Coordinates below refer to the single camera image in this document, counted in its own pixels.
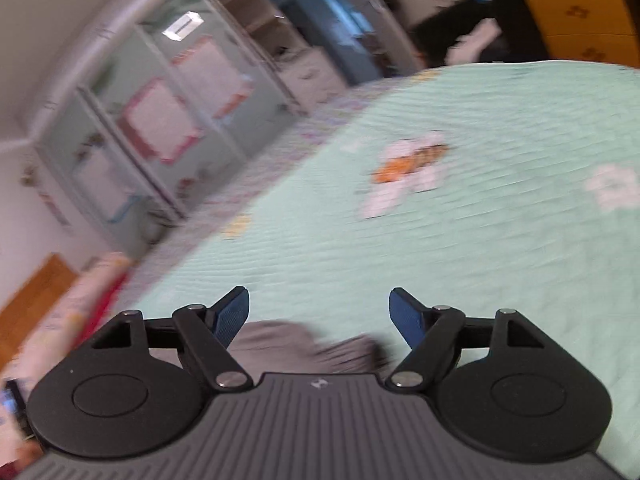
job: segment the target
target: wooden headboard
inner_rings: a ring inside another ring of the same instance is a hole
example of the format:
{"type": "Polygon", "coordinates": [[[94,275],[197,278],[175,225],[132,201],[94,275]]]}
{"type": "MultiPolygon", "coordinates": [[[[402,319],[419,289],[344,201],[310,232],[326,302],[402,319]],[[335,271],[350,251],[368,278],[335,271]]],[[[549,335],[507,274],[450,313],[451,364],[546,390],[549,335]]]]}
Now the wooden headboard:
{"type": "Polygon", "coordinates": [[[58,254],[51,254],[0,310],[0,370],[77,277],[58,254]]]}

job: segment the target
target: ceiling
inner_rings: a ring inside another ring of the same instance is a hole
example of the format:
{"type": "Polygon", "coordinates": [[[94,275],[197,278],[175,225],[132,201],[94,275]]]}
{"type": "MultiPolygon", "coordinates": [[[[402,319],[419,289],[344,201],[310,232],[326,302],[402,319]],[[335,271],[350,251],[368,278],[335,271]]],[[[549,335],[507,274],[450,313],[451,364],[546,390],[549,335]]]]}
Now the ceiling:
{"type": "Polygon", "coordinates": [[[0,140],[56,59],[108,0],[0,0],[0,140]]]}

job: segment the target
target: white logo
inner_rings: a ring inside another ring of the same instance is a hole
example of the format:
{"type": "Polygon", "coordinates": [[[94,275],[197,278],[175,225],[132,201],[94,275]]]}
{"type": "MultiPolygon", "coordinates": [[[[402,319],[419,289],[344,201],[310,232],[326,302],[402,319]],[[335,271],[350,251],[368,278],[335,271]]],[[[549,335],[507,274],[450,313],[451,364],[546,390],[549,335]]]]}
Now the white logo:
{"type": "Polygon", "coordinates": [[[329,385],[329,382],[324,379],[316,379],[315,381],[311,381],[311,385],[315,389],[321,390],[322,388],[326,388],[329,385]]]}

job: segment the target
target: circular disc cover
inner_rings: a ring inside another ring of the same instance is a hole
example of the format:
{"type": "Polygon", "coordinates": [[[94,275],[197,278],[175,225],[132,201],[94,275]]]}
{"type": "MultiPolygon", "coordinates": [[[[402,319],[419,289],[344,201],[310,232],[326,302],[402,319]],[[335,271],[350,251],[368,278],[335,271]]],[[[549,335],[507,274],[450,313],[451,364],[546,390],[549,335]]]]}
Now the circular disc cover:
{"type": "Polygon", "coordinates": [[[47,445],[86,458],[122,458],[175,440],[202,405],[195,379],[148,351],[80,347],[37,384],[27,410],[47,445]]]}
{"type": "Polygon", "coordinates": [[[437,387],[445,427],[482,452],[518,462],[565,460],[600,443],[609,394],[570,359],[535,348],[491,354],[454,370],[437,387]]]}

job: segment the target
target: yellow wooden drawer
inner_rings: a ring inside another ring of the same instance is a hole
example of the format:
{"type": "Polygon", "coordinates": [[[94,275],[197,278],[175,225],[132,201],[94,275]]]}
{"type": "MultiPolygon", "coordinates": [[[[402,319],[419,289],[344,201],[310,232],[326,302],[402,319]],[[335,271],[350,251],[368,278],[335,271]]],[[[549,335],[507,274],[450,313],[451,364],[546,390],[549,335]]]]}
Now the yellow wooden drawer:
{"type": "Polygon", "coordinates": [[[615,34],[569,34],[548,36],[546,47],[555,59],[599,61],[640,67],[640,51],[635,36],[615,34]]]}
{"type": "Polygon", "coordinates": [[[543,36],[634,34],[624,0],[527,0],[543,36]]]}

